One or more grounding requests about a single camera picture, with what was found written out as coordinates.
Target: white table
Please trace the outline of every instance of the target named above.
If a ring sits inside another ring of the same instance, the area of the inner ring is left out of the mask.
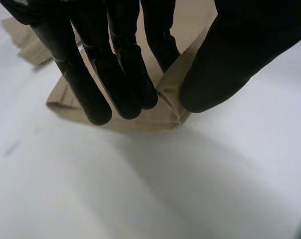
[[[0,239],[291,239],[300,227],[301,42],[159,135],[59,119],[45,107],[57,67],[17,51],[0,26]]]

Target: black rubber glove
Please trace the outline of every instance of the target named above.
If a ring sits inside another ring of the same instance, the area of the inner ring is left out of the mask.
[[[232,97],[263,67],[301,40],[301,0],[215,0],[218,16],[182,85],[190,112]]]
[[[84,49],[99,79],[119,114],[136,118],[142,109],[157,104],[157,94],[148,76],[141,49],[136,43],[139,0],[0,0],[21,23],[28,24],[51,51],[54,60],[69,83],[91,123],[102,125],[112,111],[91,78],[79,54],[71,22],[79,33]],[[166,70],[179,56],[170,36],[175,0],[162,3],[144,0],[149,6],[145,17],[151,24],[148,38],[151,49]],[[152,24],[157,18],[152,9],[162,6],[162,25]],[[108,23],[116,55],[109,44]]]

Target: gloved hand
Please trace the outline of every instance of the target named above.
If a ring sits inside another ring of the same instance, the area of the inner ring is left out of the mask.
[[[32,27],[51,51],[89,121],[107,123],[112,111],[90,76],[76,46],[71,22],[118,113],[134,119],[157,104],[157,93],[136,43],[139,0],[0,0]],[[179,52],[169,30],[175,0],[142,0],[149,46],[163,71]],[[108,25],[115,54],[109,44]]]
[[[215,0],[218,16],[183,82],[190,112],[232,97],[263,67],[301,40],[301,0]]]

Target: tan paper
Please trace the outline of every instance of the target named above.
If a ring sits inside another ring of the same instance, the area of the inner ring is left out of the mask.
[[[159,102],[154,109],[142,111],[141,115],[134,120],[125,120],[118,115],[105,94],[93,68],[89,64],[85,52],[82,50],[81,54],[85,64],[88,66],[92,77],[112,107],[113,117],[103,127],[121,131],[158,132],[182,126],[190,113],[179,102],[179,90],[194,56],[205,39],[207,31],[216,15],[213,0],[177,1],[174,27],[171,32],[176,38],[179,50],[183,53],[163,75],[147,45],[143,16],[142,13],[140,14],[137,41],[142,48],[143,58],[150,78],[154,85],[157,86]],[[28,28],[27,26],[18,24],[12,19],[7,20],[3,25],[12,36],[13,41],[21,47],[20,56],[33,64],[43,63],[50,57],[50,53],[34,37],[34,33],[25,29]],[[16,25],[19,25],[21,31],[15,31],[17,29]],[[62,118],[91,125],[62,76],[48,97],[47,105]]]

